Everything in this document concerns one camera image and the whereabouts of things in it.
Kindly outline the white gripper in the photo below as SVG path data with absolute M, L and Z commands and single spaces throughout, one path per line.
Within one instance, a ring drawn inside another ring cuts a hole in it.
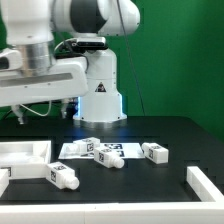
M 19 104 L 61 100 L 61 117 L 71 119 L 74 114 L 72 97 L 88 91 L 85 57 L 58 60 L 48 73 L 23 77 L 19 72 L 0 72 L 0 107 L 11 106 L 18 122 L 25 123 Z

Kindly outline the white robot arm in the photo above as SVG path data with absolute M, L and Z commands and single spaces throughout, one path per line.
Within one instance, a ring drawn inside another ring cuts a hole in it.
M 136 31 L 131 0 L 0 0 L 7 48 L 0 51 L 0 107 L 22 118 L 27 104 L 78 99 L 74 121 L 111 127 L 127 116 L 108 36 Z

